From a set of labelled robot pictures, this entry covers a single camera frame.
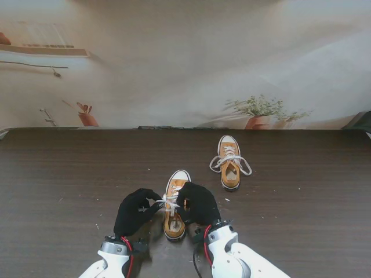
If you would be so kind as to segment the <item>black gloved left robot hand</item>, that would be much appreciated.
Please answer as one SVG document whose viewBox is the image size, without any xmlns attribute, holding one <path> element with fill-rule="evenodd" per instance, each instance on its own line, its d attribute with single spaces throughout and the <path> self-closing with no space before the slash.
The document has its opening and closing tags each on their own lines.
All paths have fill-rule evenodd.
<svg viewBox="0 0 371 278">
<path fill-rule="evenodd" d="M 140 188 L 127 195 L 121 202 L 114 224 L 115 237 L 134 235 L 144 224 L 149 222 L 162 203 L 162 198 L 152 189 Z"/>
</svg>

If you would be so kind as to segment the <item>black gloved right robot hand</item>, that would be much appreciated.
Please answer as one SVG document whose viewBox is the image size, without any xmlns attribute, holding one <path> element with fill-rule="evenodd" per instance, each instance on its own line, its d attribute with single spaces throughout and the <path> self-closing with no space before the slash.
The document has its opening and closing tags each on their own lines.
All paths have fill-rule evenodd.
<svg viewBox="0 0 371 278">
<path fill-rule="evenodd" d="M 179 190 L 177 214 L 185 224 L 208 226 L 221 220 L 217 202 L 207 188 L 186 182 Z"/>
</svg>

